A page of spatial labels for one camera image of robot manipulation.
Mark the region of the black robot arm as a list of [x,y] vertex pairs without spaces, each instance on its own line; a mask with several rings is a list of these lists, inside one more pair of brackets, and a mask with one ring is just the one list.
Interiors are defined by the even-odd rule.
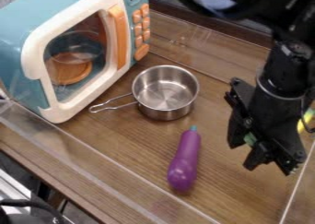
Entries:
[[264,67],[249,85],[235,77],[225,101],[228,145],[255,142],[244,167],[275,163],[284,174],[307,159],[298,133],[307,126],[304,114],[315,103],[315,0],[180,0],[195,12],[224,19],[252,19],[272,32],[274,46]]

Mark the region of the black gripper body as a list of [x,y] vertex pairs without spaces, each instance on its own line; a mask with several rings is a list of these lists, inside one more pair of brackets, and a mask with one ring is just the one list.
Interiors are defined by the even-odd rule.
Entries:
[[274,150],[271,162],[290,175],[307,159],[296,129],[302,117],[302,100],[274,97],[260,86],[251,86],[237,77],[229,81],[229,86],[225,101],[244,118],[244,126],[248,129],[244,137],[255,137],[253,145],[257,141],[269,144]]

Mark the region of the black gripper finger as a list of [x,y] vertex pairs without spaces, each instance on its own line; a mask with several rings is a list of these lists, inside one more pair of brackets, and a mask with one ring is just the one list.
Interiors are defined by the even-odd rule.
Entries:
[[228,146],[236,148],[244,144],[244,136],[248,129],[244,126],[244,118],[237,110],[232,110],[228,119]]
[[268,164],[274,160],[274,150],[265,141],[257,141],[244,160],[244,167],[252,171],[260,164]]

